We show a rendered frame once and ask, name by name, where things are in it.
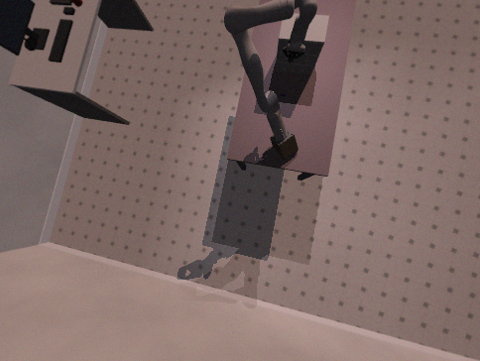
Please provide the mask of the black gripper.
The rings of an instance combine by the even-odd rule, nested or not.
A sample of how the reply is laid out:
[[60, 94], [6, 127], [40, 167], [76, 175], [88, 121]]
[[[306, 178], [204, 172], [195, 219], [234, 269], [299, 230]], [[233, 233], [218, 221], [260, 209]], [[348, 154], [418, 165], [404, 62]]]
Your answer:
[[[300, 56], [304, 55], [304, 52], [303, 53], [299, 53], [299, 52], [292, 52], [292, 51], [288, 51], [287, 50], [287, 47], [283, 46], [283, 52], [284, 54], [286, 55], [287, 58], [289, 58], [289, 62], [292, 63], [294, 58], [299, 58]], [[293, 54], [293, 55], [292, 55]]]

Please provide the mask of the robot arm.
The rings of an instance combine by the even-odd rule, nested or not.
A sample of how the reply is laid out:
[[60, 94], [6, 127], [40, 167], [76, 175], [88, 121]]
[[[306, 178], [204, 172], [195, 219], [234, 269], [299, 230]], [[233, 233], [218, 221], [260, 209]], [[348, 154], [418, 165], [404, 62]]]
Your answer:
[[273, 0], [265, 4], [238, 8], [231, 5], [224, 16], [226, 30], [232, 35], [256, 95], [261, 110], [267, 113], [267, 119], [276, 141], [283, 141], [288, 137], [288, 132], [281, 114], [281, 106], [274, 91], [264, 91], [264, 68], [257, 50], [250, 38], [248, 29], [290, 19], [295, 8], [300, 8], [287, 46], [288, 51], [303, 53], [304, 42], [308, 26], [317, 11], [316, 0]]

